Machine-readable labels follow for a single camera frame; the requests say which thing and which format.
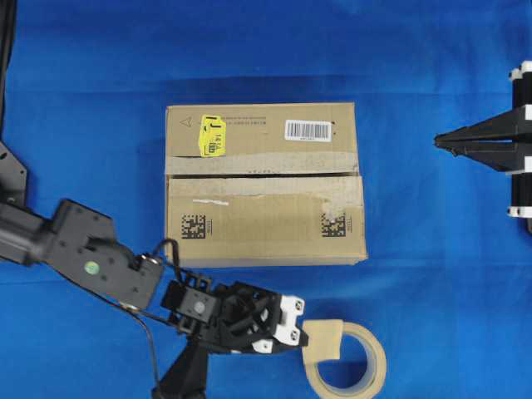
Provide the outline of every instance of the roll of tape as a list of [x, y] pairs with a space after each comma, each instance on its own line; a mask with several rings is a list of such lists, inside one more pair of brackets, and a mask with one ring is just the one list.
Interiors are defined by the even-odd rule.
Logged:
[[[342, 320], [310, 320], [303, 324], [308, 346], [303, 348], [303, 363], [308, 381], [321, 399], [372, 399], [384, 385], [387, 360], [384, 349], [371, 332], [358, 324]], [[339, 360], [342, 336], [357, 339], [367, 356], [367, 370], [352, 387], [340, 389], [328, 385], [319, 374], [318, 364]]]

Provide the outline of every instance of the blue cloth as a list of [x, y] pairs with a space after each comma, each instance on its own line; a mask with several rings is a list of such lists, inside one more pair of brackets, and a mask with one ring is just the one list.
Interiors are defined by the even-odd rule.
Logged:
[[[163, 234], [168, 105], [355, 101], [370, 259], [208, 273], [372, 330], [380, 398], [529, 397], [532, 238], [507, 178], [432, 145], [508, 110], [527, 57], [528, 0], [21, 0], [3, 139], [29, 206], [87, 204], [143, 252]], [[184, 340], [150, 325], [165, 371]], [[2, 398], [149, 397], [142, 330], [46, 266], [2, 264], [0, 326]], [[316, 397], [300, 356], [212, 357], [209, 398]], [[329, 381], [349, 383], [347, 360]]]

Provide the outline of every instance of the yellow label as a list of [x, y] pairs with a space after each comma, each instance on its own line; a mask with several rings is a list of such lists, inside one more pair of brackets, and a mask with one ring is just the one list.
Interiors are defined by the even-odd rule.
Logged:
[[225, 155], [225, 122], [221, 116], [201, 117], [198, 145], [199, 153], [204, 158]]

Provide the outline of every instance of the cardboard box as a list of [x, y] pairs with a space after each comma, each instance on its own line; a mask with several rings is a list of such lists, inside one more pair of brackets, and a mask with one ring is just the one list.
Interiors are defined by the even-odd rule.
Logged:
[[166, 236], [184, 267], [367, 258], [353, 104], [172, 106], [166, 128]]
[[[357, 173], [353, 103], [170, 106], [166, 111], [167, 175]], [[225, 155], [202, 158], [204, 115], [226, 124]], [[286, 140], [287, 121], [332, 123], [330, 141]]]
[[189, 267], [367, 258], [360, 176], [171, 179], [168, 234]]

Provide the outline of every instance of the barcode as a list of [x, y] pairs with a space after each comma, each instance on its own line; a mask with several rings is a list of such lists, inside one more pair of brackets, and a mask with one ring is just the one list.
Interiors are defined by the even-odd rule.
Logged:
[[330, 142], [332, 129], [331, 122], [288, 120], [284, 129], [284, 138], [286, 140]]

